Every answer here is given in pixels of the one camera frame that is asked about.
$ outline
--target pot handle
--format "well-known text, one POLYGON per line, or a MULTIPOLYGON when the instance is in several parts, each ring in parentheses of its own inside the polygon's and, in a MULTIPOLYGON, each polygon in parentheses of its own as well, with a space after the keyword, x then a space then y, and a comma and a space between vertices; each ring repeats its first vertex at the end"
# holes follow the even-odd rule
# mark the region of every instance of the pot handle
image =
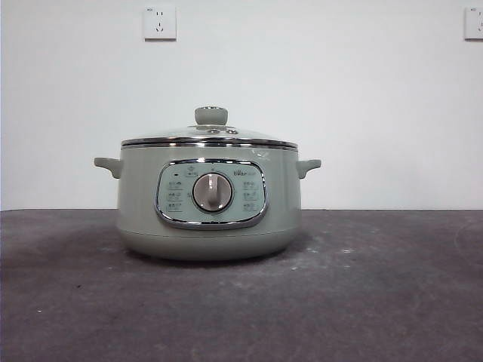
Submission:
POLYGON ((319 168, 321 165, 320 160, 307 160, 297 161, 297 171, 299 173, 299 179, 305 179, 305 175, 314 168, 319 168))
POLYGON ((115 179, 121 177, 121 160, 116 160, 115 158, 96 157, 94 159, 94 165, 111 171, 112 177, 114 177, 115 179))

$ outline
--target stainless steel rim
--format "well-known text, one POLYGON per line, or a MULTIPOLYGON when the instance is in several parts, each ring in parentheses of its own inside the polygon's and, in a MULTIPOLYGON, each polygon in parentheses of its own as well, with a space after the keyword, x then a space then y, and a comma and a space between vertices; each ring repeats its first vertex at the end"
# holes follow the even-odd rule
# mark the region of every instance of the stainless steel rim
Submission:
POLYGON ((161 144, 181 144, 181 143, 215 143, 215 144, 227 144, 227 145, 251 145, 252 147, 258 146, 281 146, 286 148, 297 149, 296 143, 290 143, 285 141, 264 140, 257 138, 237 138, 237 137, 155 137, 155 138, 135 138, 132 140, 122 141, 121 146, 147 146, 147 145, 161 145, 161 144))
POLYGON ((140 145, 122 146, 121 149, 144 149, 149 147, 233 147, 244 149, 284 149, 286 151, 298 152, 297 148, 287 146, 259 145, 253 143, 214 143, 214 142, 196 142, 196 143, 147 143, 140 145))

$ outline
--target rotary knob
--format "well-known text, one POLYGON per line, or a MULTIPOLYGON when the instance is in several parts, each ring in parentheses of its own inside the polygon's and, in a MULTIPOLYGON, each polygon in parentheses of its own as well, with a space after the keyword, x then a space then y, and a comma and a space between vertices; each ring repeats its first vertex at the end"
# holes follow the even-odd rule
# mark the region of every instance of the rotary knob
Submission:
POLYGON ((232 199, 232 186, 219 173, 207 173, 196 180, 193 198, 197 205, 211 213, 221 211, 232 199))

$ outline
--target glass lid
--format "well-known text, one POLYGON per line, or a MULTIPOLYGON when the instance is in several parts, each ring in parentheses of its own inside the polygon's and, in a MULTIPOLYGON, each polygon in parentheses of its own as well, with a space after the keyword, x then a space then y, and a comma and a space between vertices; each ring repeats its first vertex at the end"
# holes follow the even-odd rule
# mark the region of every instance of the glass lid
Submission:
POLYGON ((297 144, 285 142, 251 130, 226 126, 228 111, 216 106, 206 106, 195 110, 196 125, 168 130, 150 137, 122 141, 122 146, 274 146, 296 149, 297 144))

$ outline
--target lid knob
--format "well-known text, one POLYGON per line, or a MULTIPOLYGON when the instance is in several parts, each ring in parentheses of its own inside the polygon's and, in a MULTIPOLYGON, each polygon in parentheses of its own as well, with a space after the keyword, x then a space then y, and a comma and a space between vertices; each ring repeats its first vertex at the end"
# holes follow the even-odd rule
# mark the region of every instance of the lid knob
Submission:
POLYGON ((221 107, 205 106, 195 109, 197 124, 215 124, 223 126, 228 121, 228 111, 221 107))

